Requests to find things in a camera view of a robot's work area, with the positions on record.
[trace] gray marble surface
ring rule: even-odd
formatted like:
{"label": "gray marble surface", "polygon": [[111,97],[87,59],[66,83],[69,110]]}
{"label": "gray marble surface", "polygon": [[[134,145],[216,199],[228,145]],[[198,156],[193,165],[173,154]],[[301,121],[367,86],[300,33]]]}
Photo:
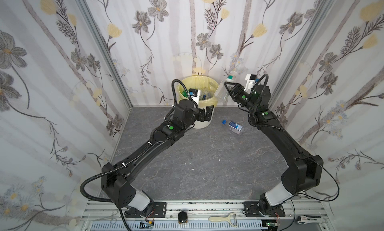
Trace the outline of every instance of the gray marble surface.
{"label": "gray marble surface", "polygon": [[[169,108],[133,108],[112,163],[148,140]],[[279,181],[287,165],[273,143],[247,123],[238,108],[216,108],[211,124],[192,129],[149,163],[132,186],[154,200],[259,199]],[[237,135],[222,120],[244,126]]]}

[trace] clear plastic bottle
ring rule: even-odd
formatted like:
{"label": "clear plastic bottle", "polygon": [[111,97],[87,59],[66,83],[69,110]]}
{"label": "clear plastic bottle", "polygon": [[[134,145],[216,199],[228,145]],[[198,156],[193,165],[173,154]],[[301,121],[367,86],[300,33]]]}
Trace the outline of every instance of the clear plastic bottle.
{"label": "clear plastic bottle", "polygon": [[224,103],[228,98],[228,91],[224,86],[224,82],[231,82],[233,83],[237,77],[237,72],[231,71],[228,75],[228,77],[221,81],[220,85],[218,85],[218,88],[216,89],[214,93],[214,97],[216,97],[220,102]]}
{"label": "clear plastic bottle", "polygon": [[[225,124],[227,123],[226,120],[223,120],[223,125],[225,126]],[[229,121],[228,123],[228,126],[229,126],[229,129],[234,132],[234,133],[237,133],[238,135],[242,134],[244,132],[244,127],[233,122],[233,121]]]}

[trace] brown tree trunk print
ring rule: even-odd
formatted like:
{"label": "brown tree trunk print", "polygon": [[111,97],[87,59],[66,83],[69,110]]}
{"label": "brown tree trunk print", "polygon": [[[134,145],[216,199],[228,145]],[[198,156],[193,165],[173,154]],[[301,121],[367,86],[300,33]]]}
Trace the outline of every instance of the brown tree trunk print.
{"label": "brown tree trunk print", "polygon": [[[39,24],[39,26],[41,27],[41,29],[43,30],[43,32],[47,35],[47,37],[49,38],[49,40],[56,46],[57,50],[60,52],[60,54],[62,55],[62,57],[64,58],[64,60],[68,63],[69,67],[73,70],[73,73],[75,74],[75,76],[81,81],[82,84],[86,85],[86,82],[83,78],[83,76],[76,70],[75,66],[73,65],[73,63],[70,61],[69,57],[67,56],[67,54],[65,53],[65,51],[63,50],[63,48],[60,46],[59,42],[55,39],[55,37],[51,34],[51,32],[48,30],[47,26],[45,26],[45,24],[43,23],[43,21],[40,19],[40,17],[36,14],[35,10],[33,9],[33,7],[31,6],[31,4],[28,2],[28,0],[22,0],[23,3],[24,3],[24,6],[26,7],[26,9],[28,10],[28,12],[31,14],[31,16],[34,18],[34,20],[37,22],[37,24]],[[93,98],[93,100],[95,102],[97,102],[97,98],[94,98],[93,97],[93,91],[91,88],[87,88],[89,94],[91,95],[91,97]],[[101,111],[111,120],[113,120],[113,117],[107,113],[106,109],[104,107],[102,107],[101,105],[99,106]]]}
{"label": "brown tree trunk print", "polygon": [[[358,5],[358,3],[360,2],[361,0],[355,0],[351,7],[349,8],[348,12],[346,13],[345,17],[343,18],[343,20],[340,22],[339,26],[337,27],[336,31],[334,32],[333,36],[331,37],[331,39],[328,41],[327,45],[324,47],[324,50],[320,53],[319,57],[316,59],[316,61],[314,62],[312,68],[310,69],[309,71],[309,74],[308,75],[312,75],[313,71],[316,69],[316,66],[319,64],[320,60],[322,60],[323,56],[325,55],[325,53],[328,51],[329,47],[332,45],[332,43],[335,41],[336,37],[339,35],[341,29],[343,28],[344,24],[347,22],[347,20],[349,19],[349,17],[351,16],[352,12],[354,11],[354,9],[356,8],[356,6]],[[297,90],[300,90],[300,86],[304,85],[306,82],[307,82],[307,76],[305,76],[304,80],[301,82],[301,84],[299,85],[299,87],[297,88]],[[288,112],[288,109],[289,107],[291,106],[291,103],[294,102],[295,100],[295,97],[296,97],[296,94],[294,94],[291,99],[289,100],[286,108],[285,108],[285,111],[283,112],[282,115],[285,116],[285,114]]]}
{"label": "brown tree trunk print", "polygon": [[196,18],[195,18],[195,0],[189,0],[189,14],[191,17],[191,49],[192,49],[192,73],[195,73],[196,67]]}
{"label": "brown tree trunk print", "polygon": [[245,35],[247,34],[247,30],[248,30],[249,13],[251,12],[251,5],[252,5],[252,0],[245,0],[243,24],[242,24],[240,37],[239,37],[239,45],[236,51],[237,55],[240,55],[240,52],[243,49]]}
{"label": "brown tree trunk print", "polygon": [[[358,104],[365,104],[370,106],[376,106],[372,103],[362,102],[363,96],[369,94],[372,89],[381,83],[384,80],[384,67],[379,71],[379,73],[374,76],[369,82],[367,82],[351,99],[345,103],[345,110],[352,108]],[[327,114],[323,118],[318,120],[318,123],[312,126],[299,140],[300,144],[303,144],[312,134],[316,133],[320,128],[324,126],[327,120],[332,119],[334,116],[338,115],[340,111],[335,112],[334,114]]]}

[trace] yellow trash bag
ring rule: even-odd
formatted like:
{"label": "yellow trash bag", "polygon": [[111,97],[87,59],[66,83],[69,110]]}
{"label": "yellow trash bag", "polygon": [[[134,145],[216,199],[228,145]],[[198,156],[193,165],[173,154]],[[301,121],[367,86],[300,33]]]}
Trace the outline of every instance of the yellow trash bag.
{"label": "yellow trash bag", "polygon": [[[199,100],[199,108],[204,108],[205,110],[207,110],[206,109],[207,106],[213,105],[214,107],[216,107],[217,99],[213,96],[213,94],[218,88],[218,83],[215,80],[207,76],[195,75],[195,76],[190,76],[183,79],[182,82],[184,83],[187,90],[189,90],[190,88],[200,89],[200,90],[205,88],[205,89],[208,89],[210,93],[212,93],[211,98],[208,98],[207,100]],[[176,91],[179,94],[179,100],[188,99],[185,96],[183,96],[182,94],[183,91],[184,91],[184,88],[179,84]],[[194,128],[197,128],[197,129],[205,128],[210,123],[211,121],[209,122],[196,121]]]}

